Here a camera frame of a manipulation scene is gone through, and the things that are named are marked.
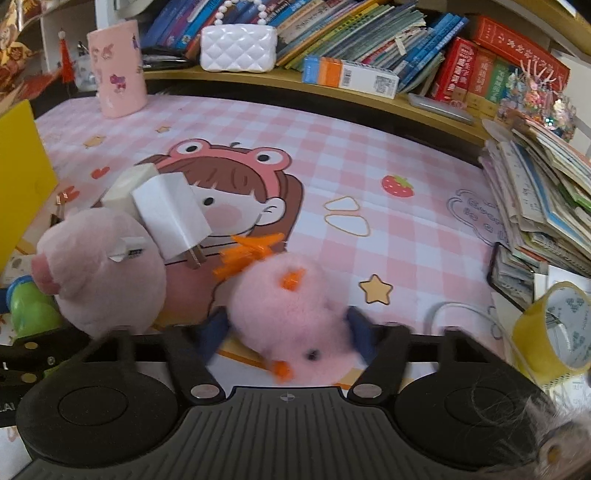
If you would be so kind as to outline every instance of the wooden shelf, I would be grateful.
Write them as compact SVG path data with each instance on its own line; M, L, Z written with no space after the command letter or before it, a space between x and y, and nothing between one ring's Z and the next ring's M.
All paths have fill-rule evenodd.
M478 125L466 125L435 113L415 108L408 103L405 95L398 95L393 100L367 93L352 92L338 88L302 83L301 73L293 70L275 69L269 73L212 73L201 67L185 70L162 70L144 73L146 80L209 80L217 82L247 83L267 87L297 90L317 95L358 103L360 105L393 113L409 118L424 125L436 128L455 137L461 138L479 147L489 138L480 122Z

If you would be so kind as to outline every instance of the white charger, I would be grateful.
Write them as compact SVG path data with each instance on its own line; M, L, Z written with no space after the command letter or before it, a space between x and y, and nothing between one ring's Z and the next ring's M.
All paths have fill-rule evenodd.
M212 233L182 172L152 177L131 194L144 225L166 261L185 252L190 252L194 258L193 248Z

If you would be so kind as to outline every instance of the barcode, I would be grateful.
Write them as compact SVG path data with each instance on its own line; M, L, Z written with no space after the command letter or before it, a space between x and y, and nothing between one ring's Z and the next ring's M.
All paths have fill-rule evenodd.
M353 70L350 69L343 69L343 87L348 87L351 83L351 77L353 75Z
M374 83L374 90L376 93L384 94L388 90L391 89L392 79L388 77L382 77L380 75L376 75L375 83Z

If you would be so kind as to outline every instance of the pink plush pig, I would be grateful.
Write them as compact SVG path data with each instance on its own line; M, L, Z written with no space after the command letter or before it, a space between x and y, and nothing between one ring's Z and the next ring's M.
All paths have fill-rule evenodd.
M121 260L117 253L130 242L140 244L141 253ZM164 261L148 232L127 213L91 208L71 214L43 234L37 252L32 261L37 287L55 295L62 315L91 337L116 327L144 333L162 309Z

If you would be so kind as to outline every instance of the pearl handle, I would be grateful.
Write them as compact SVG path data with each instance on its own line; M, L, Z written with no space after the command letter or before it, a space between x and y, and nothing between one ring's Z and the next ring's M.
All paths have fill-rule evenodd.
M217 13L216 13L216 21L213 23L214 25L222 25L223 24L223 15L224 13L226 13L228 11L228 8L230 8L232 5L236 5L240 0L226 0L224 3L222 3L219 8L217 9ZM265 10L267 9L266 6L263 4L262 0L249 0L252 3L254 3L256 5L256 8L259 11L258 17L259 20L256 22L259 25L266 25L267 21L267 12L265 12Z

